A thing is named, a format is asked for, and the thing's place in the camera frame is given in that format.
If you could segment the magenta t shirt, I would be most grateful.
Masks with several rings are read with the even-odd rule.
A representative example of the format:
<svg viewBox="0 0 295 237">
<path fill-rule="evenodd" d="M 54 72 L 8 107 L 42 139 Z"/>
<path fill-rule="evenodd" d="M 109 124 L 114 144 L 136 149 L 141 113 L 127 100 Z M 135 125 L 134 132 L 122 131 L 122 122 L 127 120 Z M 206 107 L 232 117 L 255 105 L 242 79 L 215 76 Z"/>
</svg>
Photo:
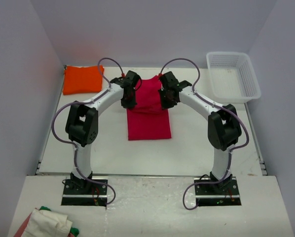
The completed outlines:
<svg viewBox="0 0 295 237">
<path fill-rule="evenodd" d="M 156 75 L 142 80 L 137 86 L 136 106 L 127 110 L 128 140 L 171 139 L 169 112 L 161 107 L 159 89 L 161 82 Z"/>
</svg>

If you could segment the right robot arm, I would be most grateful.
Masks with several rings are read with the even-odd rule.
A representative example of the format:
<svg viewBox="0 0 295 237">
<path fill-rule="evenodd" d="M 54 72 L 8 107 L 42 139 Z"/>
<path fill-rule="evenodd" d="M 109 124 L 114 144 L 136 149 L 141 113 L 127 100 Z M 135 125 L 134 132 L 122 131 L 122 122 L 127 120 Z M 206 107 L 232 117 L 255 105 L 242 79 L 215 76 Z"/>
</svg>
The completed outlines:
<svg viewBox="0 0 295 237">
<path fill-rule="evenodd" d="M 207 136 L 214 147 L 214 164 L 210 172 L 210 189 L 221 194 L 232 177 L 231 150 L 242 135 L 237 112 L 233 105 L 223 106 L 210 98 L 197 94 L 186 80 L 179 82 L 172 72 L 159 74 L 162 109 L 169 109 L 179 102 L 198 112 L 208 123 Z"/>
</svg>

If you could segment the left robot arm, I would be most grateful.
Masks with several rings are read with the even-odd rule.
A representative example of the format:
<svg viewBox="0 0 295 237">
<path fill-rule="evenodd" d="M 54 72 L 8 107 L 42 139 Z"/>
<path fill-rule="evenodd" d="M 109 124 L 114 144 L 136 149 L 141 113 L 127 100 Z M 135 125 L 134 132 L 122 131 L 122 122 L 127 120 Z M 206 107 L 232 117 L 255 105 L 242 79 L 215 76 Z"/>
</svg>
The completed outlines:
<svg viewBox="0 0 295 237">
<path fill-rule="evenodd" d="M 74 145 L 74 168 L 70 180 L 81 194 L 92 189 L 90 165 L 91 144 L 99 133 L 99 116 L 118 100 L 125 109 L 133 109 L 136 102 L 136 86 L 141 77 L 133 71 L 111 80 L 110 88 L 85 102 L 72 103 L 65 131 Z"/>
</svg>

